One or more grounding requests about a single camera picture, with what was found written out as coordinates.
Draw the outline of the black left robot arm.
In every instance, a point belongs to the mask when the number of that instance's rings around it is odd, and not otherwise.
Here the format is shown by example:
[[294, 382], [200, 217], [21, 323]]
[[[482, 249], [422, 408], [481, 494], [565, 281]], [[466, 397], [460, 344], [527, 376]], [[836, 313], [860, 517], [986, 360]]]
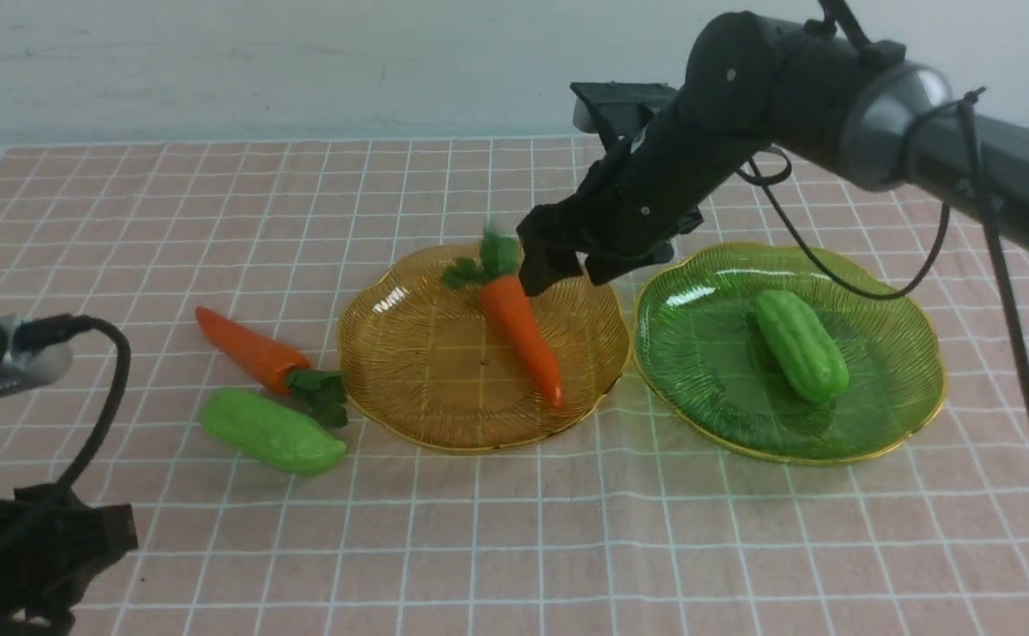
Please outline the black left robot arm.
[[[0, 496], [0, 534], [57, 491], [54, 483]], [[0, 635], [69, 635], [95, 577], [139, 547], [130, 504], [90, 506], [73, 491], [0, 551]]]

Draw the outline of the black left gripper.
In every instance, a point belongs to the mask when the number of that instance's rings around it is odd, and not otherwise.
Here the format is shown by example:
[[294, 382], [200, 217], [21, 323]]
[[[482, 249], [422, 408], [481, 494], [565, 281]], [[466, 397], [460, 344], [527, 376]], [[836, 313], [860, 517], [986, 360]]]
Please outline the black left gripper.
[[[0, 532], [41, 502], [54, 484], [0, 498]], [[0, 635], [69, 635], [90, 582], [139, 547], [130, 504], [90, 506], [72, 492], [0, 552]]]

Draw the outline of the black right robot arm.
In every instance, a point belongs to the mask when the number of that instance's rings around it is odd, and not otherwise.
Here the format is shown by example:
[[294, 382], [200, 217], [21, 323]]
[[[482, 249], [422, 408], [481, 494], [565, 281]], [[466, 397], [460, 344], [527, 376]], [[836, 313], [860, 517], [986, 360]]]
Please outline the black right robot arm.
[[910, 184], [978, 217], [956, 97], [902, 44], [870, 41], [843, 1], [806, 23], [725, 12], [697, 37], [680, 87], [574, 83], [573, 122], [606, 153], [574, 195], [518, 225], [519, 281], [539, 295], [673, 257], [700, 202], [754, 155], [789, 150], [866, 192]]

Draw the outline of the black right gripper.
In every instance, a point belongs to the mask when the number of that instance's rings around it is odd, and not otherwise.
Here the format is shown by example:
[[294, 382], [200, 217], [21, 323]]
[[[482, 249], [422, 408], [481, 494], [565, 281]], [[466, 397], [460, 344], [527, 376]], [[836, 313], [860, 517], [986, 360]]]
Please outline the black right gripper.
[[582, 277], [580, 254], [594, 286], [669, 264], [675, 247], [664, 242], [680, 233], [683, 218], [768, 145], [739, 117], [669, 104], [599, 161], [575, 195], [527, 214], [518, 227], [526, 296]]

